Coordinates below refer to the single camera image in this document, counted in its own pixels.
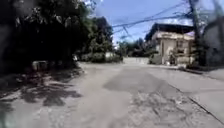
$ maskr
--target utility pole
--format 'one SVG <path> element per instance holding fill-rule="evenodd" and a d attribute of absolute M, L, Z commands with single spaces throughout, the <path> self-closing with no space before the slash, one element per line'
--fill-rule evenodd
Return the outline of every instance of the utility pole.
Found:
<path fill-rule="evenodd" d="M 195 7 L 195 3 L 198 2 L 198 0 L 188 0 L 190 4 L 191 14 L 192 14 L 192 21 L 194 25 L 194 33 L 195 33 L 195 46 L 196 46 L 196 61 L 198 61 L 199 65 L 204 66 L 205 65 L 205 53 L 204 48 L 202 45 L 201 40 L 201 34 L 200 34 L 200 27 L 199 27 L 199 19 L 197 10 Z"/>

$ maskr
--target power line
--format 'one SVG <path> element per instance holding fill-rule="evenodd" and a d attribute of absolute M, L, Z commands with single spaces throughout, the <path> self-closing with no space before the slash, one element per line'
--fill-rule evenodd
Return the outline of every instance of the power line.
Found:
<path fill-rule="evenodd" d="M 167 8 L 167 9 L 164 9 L 164 10 L 162 10 L 162 11 L 159 12 L 159 13 L 156 13 L 156 14 L 150 16 L 150 17 L 146 17 L 146 18 L 144 18 L 143 20 L 140 20 L 140 23 L 141 23 L 141 21 L 147 21 L 147 20 L 150 20 L 151 18 L 154 18 L 154 17 L 156 17 L 156 16 L 158 16 L 158 15 L 161 15 L 161 14 L 167 12 L 167 11 L 170 11 L 170 10 L 172 10 L 172 9 L 174 9 L 174 8 L 180 7 L 180 6 L 182 6 L 183 4 L 185 4 L 185 3 L 186 3 L 186 2 L 182 2 L 182 3 L 179 3 L 179 4 L 177 4 L 177 5 L 171 6 L 171 7 Z M 139 21 L 135 21 L 135 22 L 131 22 L 131 23 L 126 23 L 126 24 L 115 25 L 115 26 L 112 26 L 112 28 L 123 27 L 123 26 L 126 26 L 126 27 L 132 27 L 132 26 L 128 26 L 128 25 L 135 25 L 135 23 L 138 24 L 138 22 L 139 22 Z"/>
<path fill-rule="evenodd" d="M 120 25 L 112 26 L 112 27 L 123 27 L 123 26 L 136 25 L 136 24 L 140 24 L 140 23 L 144 23 L 144 22 L 150 22 L 150 21 L 155 21 L 155 20 L 164 20 L 164 19 L 182 18 L 182 17 L 183 17 L 183 15 L 168 16 L 168 17 L 159 17 L 159 18 L 151 18 L 151 19 L 139 20 L 139 21 L 135 21 L 135 22 L 131 22 L 131 23 L 126 23 L 126 24 L 120 24 Z M 115 34 L 117 32 L 121 32 L 123 30 L 124 29 L 120 29 L 120 30 L 114 32 L 113 34 Z"/>

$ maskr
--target street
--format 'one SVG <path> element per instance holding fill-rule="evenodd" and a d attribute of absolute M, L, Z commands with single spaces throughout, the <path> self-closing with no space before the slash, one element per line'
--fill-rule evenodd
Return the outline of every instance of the street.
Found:
<path fill-rule="evenodd" d="M 15 100 L 2 101 L 0 104 L 0 123 L 3 124 L 0 126 L 224 127 L 224 117 L 221 114 L 224 111 L 221 106 L 224 102 L 217 106 L 223 98 L 214 94 L 223 92 L 222 81 L 174 69 L 152 67 L 147 65 L 144 59 L 125 59 L 124 64 L 82 63 L 80 66 L 85 72 L 84 75 L 72 79 L 68 88 L 57 90 L 54 95 L 44 97 L 41 93 L 43 98 L 38 97 L 35 102 L 24 100 L 21 92 L 6 97 L 4 101 Z M 60 101 L 60 104 L 49 105 L 51 100 L 46 100 L 47 98 L 54 99 L 54 102 Z"/>

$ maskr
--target roof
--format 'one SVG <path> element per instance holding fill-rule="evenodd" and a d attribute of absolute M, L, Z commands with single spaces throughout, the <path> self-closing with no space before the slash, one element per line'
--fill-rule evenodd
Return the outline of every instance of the roof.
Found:
<path fill-rule="evenodd" d="M 191 32 L 194 30 L 193 26 L 187 26 L 187 25 L 180 25 L 180 24 L 161 24 L 161 23 L 155 23 L 148 35 L 148 37 L 151 39 L 152 36 L 157 31 L 163 31 L 163 32 L 174 32 L 179 34 L 185 34 L 188 32 Z"/>

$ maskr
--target tree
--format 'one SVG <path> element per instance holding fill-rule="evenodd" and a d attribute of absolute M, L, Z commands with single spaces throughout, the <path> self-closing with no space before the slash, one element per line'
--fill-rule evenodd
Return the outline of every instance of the tree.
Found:
<path fill-rule="evenodd" d="M 6 48 L 4 58 L 23 66 L 35 60 L 71 62 L 72 55 L 89 41 L 89 8 L 78 0 L 35 3 L 31 13 L 17 11 L 15 40 Z M 22 10 L 23 4 L 17 3 L 16 10 Z"/>

